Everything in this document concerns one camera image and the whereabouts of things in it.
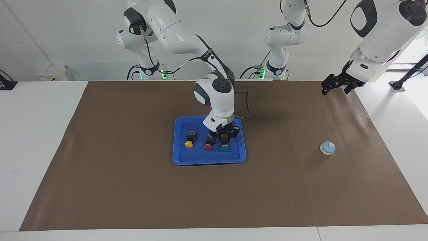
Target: floor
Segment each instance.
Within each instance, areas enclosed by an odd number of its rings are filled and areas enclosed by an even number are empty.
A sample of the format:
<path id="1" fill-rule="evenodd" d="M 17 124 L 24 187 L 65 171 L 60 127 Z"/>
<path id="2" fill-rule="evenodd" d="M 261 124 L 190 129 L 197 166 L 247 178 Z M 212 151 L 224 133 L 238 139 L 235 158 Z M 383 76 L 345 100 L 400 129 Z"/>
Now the floor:
<path id="1" fill-rule="evenodd" d="M 403 76 L 404 73 L 387 72 L 384 73 L 377 82 L 397 81 Z M 428 76 L 420 74 L 414 78 L 410 78 L 405 82 L 403 87 L 406 89 L 407 96 L 428 120 Z"/>

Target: white table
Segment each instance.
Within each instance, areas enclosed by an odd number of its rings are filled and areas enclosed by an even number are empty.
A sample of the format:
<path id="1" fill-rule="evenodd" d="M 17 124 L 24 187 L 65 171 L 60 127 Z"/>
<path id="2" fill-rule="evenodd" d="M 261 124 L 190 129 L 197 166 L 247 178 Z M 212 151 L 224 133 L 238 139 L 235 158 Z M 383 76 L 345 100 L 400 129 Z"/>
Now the white table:
<path id="1" fill-rule="evenodd" d="M 20 82 L 13 91 L 0 92 L 0 241 L 428 240 L 428 225 L 18 232 L 86 85 Z M 368 83 L 357 94 L 427 212 L 428 120 L 405 92 L 392 91 L 386 80 Z"/>

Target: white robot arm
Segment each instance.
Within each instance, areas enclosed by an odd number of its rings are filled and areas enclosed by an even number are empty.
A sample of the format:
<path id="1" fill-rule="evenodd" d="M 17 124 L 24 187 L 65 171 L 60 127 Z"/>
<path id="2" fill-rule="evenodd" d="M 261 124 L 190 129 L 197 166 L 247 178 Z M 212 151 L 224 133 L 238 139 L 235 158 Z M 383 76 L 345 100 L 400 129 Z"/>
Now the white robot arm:
<path id="1" fill-rule="evenodd" d="M 157 71 L 162 63 L 160 63 L 159 60 L 151 54 L 152 59 L 155 59 L 157 63 L 153 66 L 147 49 L 144 46 L 144 39 L 141 36 L 136 36 L 128 31 L 120 30 L 117 33 L 116 38 L 122 48 L 135 53 L 138 62 L 140 63 L 140 74 L 143 76 L 144 80 L 157 80 L 162 78 L 162 73 Z"/>
<path id="2" fill-rule="evenodd" d="M 330 74 L 322 82 L 323 95 L 343 85 L 346 93 L 362 87 L 423 30 L 425 5 L 424 0 L 362 0 L 352 13 L 351 25 L 363 42 L 341 74 Z"/>
<path id="3" fill-rule="evenodd" d="M 235 77 L 201 37 L 186 29 L 175 11 L 172 0 L 129 0 L 125 25 L 131 34 L 143 35 L 140 38 L 146 45 L 156 37 L 166 50 L 174 54 L 196 54 L 212 69 L 195 83 L 194 94 L 198 101 L 212 108 L 204 125 L 214 133 L 224 132 L 233 138 Z"/>
<path id="4" fill-rule="evenodd" d="M 266 78 L 279 79 L 285 74 L 288 60 L 286 46 L 299 45 L 308 39 L 305 27 L 304 0 L 287 0 L 284 5 L 283 16 L 288 24 L 274 26 L 267 30 L 265 43 L 270 47 L 270 59 L 264 64 Z"/>

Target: brown paper mat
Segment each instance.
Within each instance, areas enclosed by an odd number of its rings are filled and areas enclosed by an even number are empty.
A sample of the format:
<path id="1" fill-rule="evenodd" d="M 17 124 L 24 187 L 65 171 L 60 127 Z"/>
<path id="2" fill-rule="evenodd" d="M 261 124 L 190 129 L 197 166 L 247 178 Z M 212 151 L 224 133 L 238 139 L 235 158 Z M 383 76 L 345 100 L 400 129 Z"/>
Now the brown paper mat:
<path id="1" fill-rule="evenodd" d="M 181 167 L 175 119 L 210 111 L 193 83 L 90 82 L 20 230 L 428 223 L 354 92 L 296 81 L 236 90 L 250 91 L 247 160 Z M 327 140 L 331 157 L 319 150 Z"/>

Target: green button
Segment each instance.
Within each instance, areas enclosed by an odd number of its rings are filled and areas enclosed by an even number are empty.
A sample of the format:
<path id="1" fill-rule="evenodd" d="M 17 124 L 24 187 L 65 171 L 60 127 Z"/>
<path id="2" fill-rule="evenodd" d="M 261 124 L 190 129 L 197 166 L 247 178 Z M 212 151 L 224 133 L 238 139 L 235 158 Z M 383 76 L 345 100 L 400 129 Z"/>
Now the green button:
<path id="1" fill-rule="evenodd" d="M 221 151 L 228 151 L 229 150 L 229 146 L 224 145 L 221 147 Z"/>

